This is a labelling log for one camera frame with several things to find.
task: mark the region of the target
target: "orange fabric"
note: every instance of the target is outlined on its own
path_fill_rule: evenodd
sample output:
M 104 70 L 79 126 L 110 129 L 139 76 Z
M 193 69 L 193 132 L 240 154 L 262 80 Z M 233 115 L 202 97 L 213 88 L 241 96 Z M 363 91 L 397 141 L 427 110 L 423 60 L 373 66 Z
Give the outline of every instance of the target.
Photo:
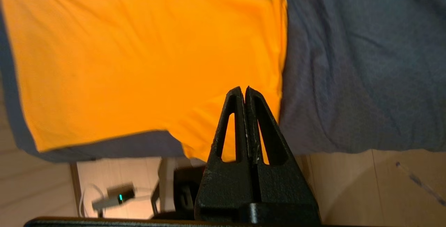
M 168 130 L 206 160 L 236 86 L 278 116 L 286 0 L 1 1 L 39 151 Z

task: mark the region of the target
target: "gray bedsheet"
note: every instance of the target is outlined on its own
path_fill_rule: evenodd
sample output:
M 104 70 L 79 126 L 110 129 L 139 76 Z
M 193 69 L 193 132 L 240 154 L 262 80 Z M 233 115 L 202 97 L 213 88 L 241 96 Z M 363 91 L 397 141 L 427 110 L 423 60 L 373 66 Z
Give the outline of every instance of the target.
M 294 154 L 446 151 L 446 0 L 288 0 L 288 20 L 280 127 Z M 19 148 L 53 162 L 183 155 L 165 131 L 38 153 L 0 23 L 0 70 Z

